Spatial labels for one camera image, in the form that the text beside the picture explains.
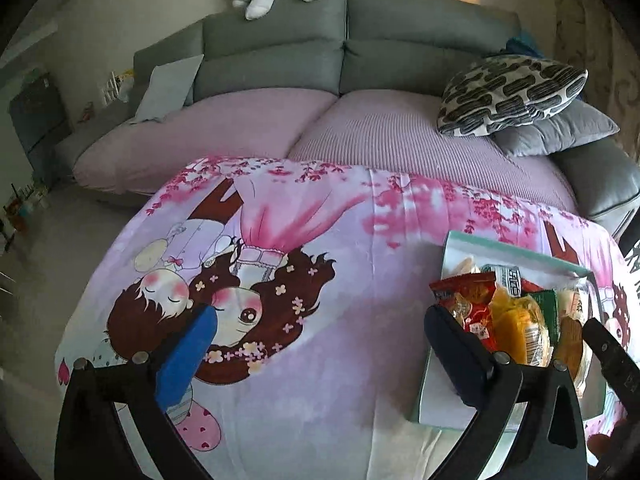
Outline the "person right hand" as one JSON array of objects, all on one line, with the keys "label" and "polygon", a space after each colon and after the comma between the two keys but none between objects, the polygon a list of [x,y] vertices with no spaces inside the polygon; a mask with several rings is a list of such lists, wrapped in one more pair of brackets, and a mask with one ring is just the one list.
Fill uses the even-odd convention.
[{"label": "person right hand", "polygon": [[617,456],[615,440],[607,434],[593,434],[587,440],[587,448],[602,467],[610,466]]}]

